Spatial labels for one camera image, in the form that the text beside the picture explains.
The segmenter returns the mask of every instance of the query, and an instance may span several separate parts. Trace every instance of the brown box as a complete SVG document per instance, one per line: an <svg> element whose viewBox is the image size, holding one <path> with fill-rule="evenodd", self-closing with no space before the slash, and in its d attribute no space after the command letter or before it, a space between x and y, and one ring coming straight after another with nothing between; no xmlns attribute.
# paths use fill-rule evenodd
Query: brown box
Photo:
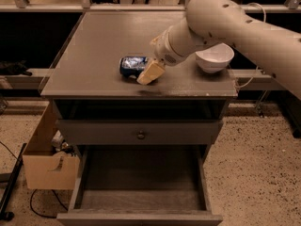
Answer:
<svg viewBox="0 0 301 226"><path fill-rule="evenodd" d="M24 153L24 169L29 189L74 189L79 158L54 156L51 140L55 135L56 115L48 105Z"/></svg>

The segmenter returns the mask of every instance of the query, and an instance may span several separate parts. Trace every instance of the drawer knob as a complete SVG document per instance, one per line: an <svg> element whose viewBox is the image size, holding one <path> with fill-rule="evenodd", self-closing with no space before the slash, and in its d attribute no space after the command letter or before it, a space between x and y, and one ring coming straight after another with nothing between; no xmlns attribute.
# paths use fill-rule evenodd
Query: drawer knob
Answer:
<svg viewBox="0 0 301 226"><path fill-rule="evenodd" d="M145 138L144 132L143 132L143 131L139 131L139 132L137 133L137 138L138 138L138 139L144 139L144 138Z"/></svg>

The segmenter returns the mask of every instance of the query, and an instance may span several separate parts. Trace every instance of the robotic arm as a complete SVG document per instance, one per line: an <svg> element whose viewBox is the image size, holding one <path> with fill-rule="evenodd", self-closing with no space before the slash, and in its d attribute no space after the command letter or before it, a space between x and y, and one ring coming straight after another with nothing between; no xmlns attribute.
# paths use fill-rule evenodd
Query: robotic arm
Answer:
<svg viewBox="0 0 301 226"><path fill-rule="evenodd" d="M301 34L246 15L231 0L191 0L186 17L153 40L156 59L140 74L149 84L200 50L226 43L301 99Z"/></svg>

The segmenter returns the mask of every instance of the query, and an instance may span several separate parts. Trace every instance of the drawer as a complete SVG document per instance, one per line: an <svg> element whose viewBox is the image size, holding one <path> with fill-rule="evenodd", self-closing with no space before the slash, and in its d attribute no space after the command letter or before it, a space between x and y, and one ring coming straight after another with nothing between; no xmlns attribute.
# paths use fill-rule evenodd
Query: drawer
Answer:
<svg viewBox="0 0 301 226"><path fill-rule="evenodd" d="M88 146L68 213L77 225L218 225L199 146Z"/></svg>
<svg viewBox="0 0 301 226"><path fill-rule="evenodd" d="M57 127L74 145L214 144L222 121L59 120Z"/></svg>

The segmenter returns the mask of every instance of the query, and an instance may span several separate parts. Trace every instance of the white bowl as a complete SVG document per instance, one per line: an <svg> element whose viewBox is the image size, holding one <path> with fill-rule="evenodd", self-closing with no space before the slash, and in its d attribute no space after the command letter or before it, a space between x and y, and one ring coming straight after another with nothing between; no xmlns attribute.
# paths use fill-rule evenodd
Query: white bowl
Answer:
<svg viewBox="0 0 301 226"><path fill-rule="evenodd" d="M234 52L225 43L219 43L209 49L196 51L199 67L206 73L217 73L230 64Z"/></svg>

